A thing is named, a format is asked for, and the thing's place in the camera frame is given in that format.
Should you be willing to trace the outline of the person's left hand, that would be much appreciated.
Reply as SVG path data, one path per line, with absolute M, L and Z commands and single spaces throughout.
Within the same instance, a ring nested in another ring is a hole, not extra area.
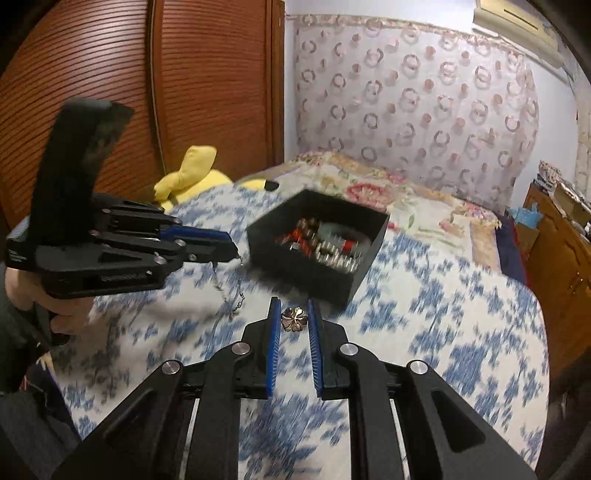
M 54 314 L 49 322 L 53 333 L 76 335 L 88 324 L 94 299 L 56 299 L 48 295 L 42 287 L 39 276 L 32 272 L 7 268 L 5 291 L 12 305 L 23 312 L 38 305 Z

